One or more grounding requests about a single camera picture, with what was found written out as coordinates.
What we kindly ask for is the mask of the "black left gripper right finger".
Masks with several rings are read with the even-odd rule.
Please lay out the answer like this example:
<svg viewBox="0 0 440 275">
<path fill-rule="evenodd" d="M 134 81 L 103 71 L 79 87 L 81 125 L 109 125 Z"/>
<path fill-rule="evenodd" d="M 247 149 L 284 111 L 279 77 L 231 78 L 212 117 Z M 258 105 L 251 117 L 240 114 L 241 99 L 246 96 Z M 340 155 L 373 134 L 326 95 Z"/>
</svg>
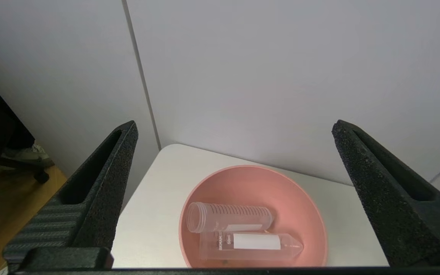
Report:
<svg viewBox="0 0 440 275">
<path fill-rule="evenodd" d="M 440 266 L 440 191 L 360 127 L 332 135 L 389 265 Z"/>
</svg>

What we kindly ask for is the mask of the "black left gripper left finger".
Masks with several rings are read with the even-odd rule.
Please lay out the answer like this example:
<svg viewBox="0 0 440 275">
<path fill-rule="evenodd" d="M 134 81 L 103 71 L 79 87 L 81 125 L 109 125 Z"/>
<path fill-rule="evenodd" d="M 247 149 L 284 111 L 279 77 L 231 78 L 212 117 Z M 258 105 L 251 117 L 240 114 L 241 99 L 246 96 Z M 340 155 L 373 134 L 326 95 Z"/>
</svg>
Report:
<svg viewBox="0 0 440 275">
<path fill-rule="evenodd" d="M 11 273 L 110 268 L 138 140 L 134 121 L 115 128 L 6 245 Z"/>
</svg>

